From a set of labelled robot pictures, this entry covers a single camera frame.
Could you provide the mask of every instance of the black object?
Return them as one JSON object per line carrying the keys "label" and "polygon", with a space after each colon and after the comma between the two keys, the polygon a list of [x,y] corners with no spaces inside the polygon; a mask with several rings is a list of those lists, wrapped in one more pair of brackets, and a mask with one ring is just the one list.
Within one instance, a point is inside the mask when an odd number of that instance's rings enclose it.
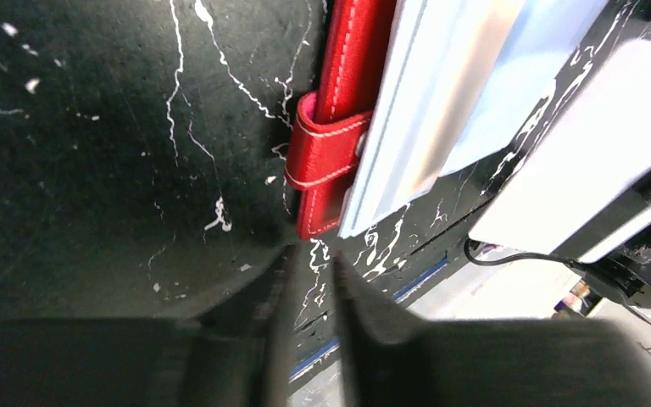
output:
{"label": "black object", "polygon": [[651,406],[635,353],[596,321],[427,322],[334,267],[347,405]]}
{"label": "black object", "polygon": [[566,259],[579,259],[647,208],[648,202],[641,193],[627,189],[561,243],[553,254]]}
{"label": "black object", "polygon": [[[197,320],[1,322],[0,406],[287,405],[295,254]],[[427,322],[333,269],[347,405],[651,407],[607,324]]]}
{"label": "black object", "polygon": [[285,405],[294,252],[200,321],[0,322],[0,406]]}

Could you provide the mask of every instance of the white stitching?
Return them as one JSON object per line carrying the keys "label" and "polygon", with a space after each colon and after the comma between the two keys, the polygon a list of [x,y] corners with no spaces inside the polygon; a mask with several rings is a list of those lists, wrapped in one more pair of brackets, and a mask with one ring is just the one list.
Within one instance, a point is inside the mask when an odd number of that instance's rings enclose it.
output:
{"label": "white stitching", "polygon": [[316,229],[315,231],[313,231],[313,230],[310,228],[310,224],[313,222],[313,210],[315,209],[315,199],[316,199],[317,197],[318,197],[318,190],[317,190],[317,189],[314,189],[314,190],[313,190],[313,199],[310,201],[310,211],[309,211],[309,213],[308,213],[308,223],[306,224],[306,225],[308,226],[308,232],[309,232],[311,235],[315,235],[315,234],[321,233],[323,230],[331,228],[333,225],[335,225],[335,224],[338,223],[338,221],[339,221],[339,219],[336,219],[336,220],[334,220],[334,221],[331,222],[331,223],[328,223],[328,224],[326,224],[326,225],[323,225],[323,226],[319,227],[319,228]]}
{"label": "white stitching", "polygon": [[341,49],[341,63],[338,65],[338,76],[336,76],[336,88],[333,91],[333,104],[331,106],[331,118],[333,120],[333,115],[336,113],[336,103],[338,102],[338,93],[341,86],[341,78],[343,76],[343,66],[346,63],[346,52],[348,51],[348,42],[350,41],[350,31],[353,29],[353,17],[355,15],[355,6],[358,4],[358,0],[353,0],[353,5],[350,7],[350,16],[348,16],[348,30],[346,31],[346,39],[343,42],[343,48]]}
{"label": "white stitching", "polygon": [[339,134],[345,133],[346,131],[351,131],[352,129],[358,127],[359,125],[364,125],[364,124],[368,123],[369,121],[370,121],[370,118],[363,119],[361,121],[357,121],[357,122],[353,123],[352,125],[347,125],[347,126],[343,127],[342,129],[338,129],[338,130],[334,130],[334,131],[328,131],[327,133],[316,133],[314,131],[306,130],[306,128],[303,126],[303,122],[300,120],[300,118],[298,116],[296,116],[296,125],[298,127],[300,127],[300,129],[303,130],[303,132],[305,134],[308,134],[309,136],[313,136],[313,137],[318,137],[318,138],[327,138],[327,137],[337,136]]}
{"label": "white stitching", "polygon": [[336,170],[334,172],[331,172],[329,175],[324,176],[318,180],[315,181],[310,181],[310,182],[303,182],[303,181],[298,181],[296,180],[290,172],[288,172],[288,167],[286,167],[286,175],[288,178],[290,178],[291,182],[298,185],[299,187],[304,187],[304,188],[310,188],[314,187],[318,184],[322,184],[323,182],[330,181],[333,178],[338,178],[341,174],[348,172],[348,170],[352,169],[353,165],[346,165],[345,167],[341,168],[340,170]]}

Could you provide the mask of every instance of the blue stripe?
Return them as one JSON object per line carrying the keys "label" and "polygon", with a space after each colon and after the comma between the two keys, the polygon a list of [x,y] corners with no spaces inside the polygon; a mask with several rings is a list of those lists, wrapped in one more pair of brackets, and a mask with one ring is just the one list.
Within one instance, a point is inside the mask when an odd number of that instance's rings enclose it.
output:
{"label": "blue stripe", "polygon": [[[425,279],[428,277],[436,274],[441,268],[445,267],[448,264],[448,258],[446,257],[445,259],[440,260],[436,265],[432,266],[428,271],[420,275],[418,278],[413,280],[409,285],[405,286],[402,290],[398,291],[395,293],[395,295],[392,296],[392,298],[396,301],[398,301],[402,296],[405,294],[409,293],[410,290],[414,289],[415,287],[418,286],[418,284],[421,284]],[[325,345],[323,348],[320,348],[317,352],[315,352],[311,357],[307,358],[303,362],[301,362],[298,366],[296,366],[295,369],[293,369],[293,373],[291,373],[291,379],[293,379],[300,371],[308,367],[311,363],[315,362],[318,358],[323,356],[324,354],[330,352],[338,346],[338,340],[334,339],[327,345]]]}

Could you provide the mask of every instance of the red leather case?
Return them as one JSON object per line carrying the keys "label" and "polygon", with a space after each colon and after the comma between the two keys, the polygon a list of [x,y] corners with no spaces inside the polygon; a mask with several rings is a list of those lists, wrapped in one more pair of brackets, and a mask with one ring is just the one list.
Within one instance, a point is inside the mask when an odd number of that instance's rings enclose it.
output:
{"label": "red leather case", "polygon": [[376,106],[397,0],[336,0],[318,91],[298,101],[286,178],[303,239],[338,226]]}

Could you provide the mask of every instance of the black marble-pattern surface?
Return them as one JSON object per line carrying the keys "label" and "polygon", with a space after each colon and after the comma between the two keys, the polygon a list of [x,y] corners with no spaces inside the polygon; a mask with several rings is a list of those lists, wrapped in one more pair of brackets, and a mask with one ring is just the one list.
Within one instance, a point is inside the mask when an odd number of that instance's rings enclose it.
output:
{"label": "black marble-pattern surface", "polygon": [[[411,254],[497,193],[617,43],[651,39],[650,6],[613,0],[504,151],[360,237],[308,242],[297,329],[332,323],[337,249],[386,293],[431,266]],[[293,241],[283,159],[330,7],[1,1],[0,318],[192,315]]]}

